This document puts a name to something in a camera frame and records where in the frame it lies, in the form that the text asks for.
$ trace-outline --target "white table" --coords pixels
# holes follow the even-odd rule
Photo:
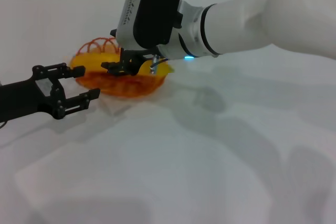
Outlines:
[[[0,81],[108,36],[123,1],[0,0]],[[270,46],[171,64],[150,97],[0,130],[1,224],[336,222],[336,61]]]

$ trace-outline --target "orange basket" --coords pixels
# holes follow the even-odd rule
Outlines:
[[[85,66],[86,73],[77,82],[88,89],[123,98],[149,95],[158,89],[173,69],[166,63],[158,65],[157,74],[150,74],[151,61],[146,61],[136,76],[113,76],[101,67],[102,62],[119,62],[120,48],[115,38],[97,38],[84,44],[70,62],[70,67]]]

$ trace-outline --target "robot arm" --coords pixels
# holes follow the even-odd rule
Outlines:
[[[140,26],[135,21],[143,17],[139,13],[143,1],[126,1],[116,32],[118,43],[126,50],[150,49],[141,46],[143,43],[136,37]],[[176,1],[165,0],[170,12],[162,18],[160,9],[156,9],[158,0],[146,4],[152,7],[151,13],[156,10],[156,28],[160,21],[170,26],[170,30],[164,30],[165,36],[170,34],[169,39],[152,44],[165,58],[217,57],[274,44],[289,51],[336,59],[336,0],[232,0],[205,8],[185,1],[177,6]],[[127,13],[128,6],[132,7],[131,14]],[[150,19],[147,23],[145,20],[142,30],[152,24]],[[163,36],[159,29],[156,33]]]

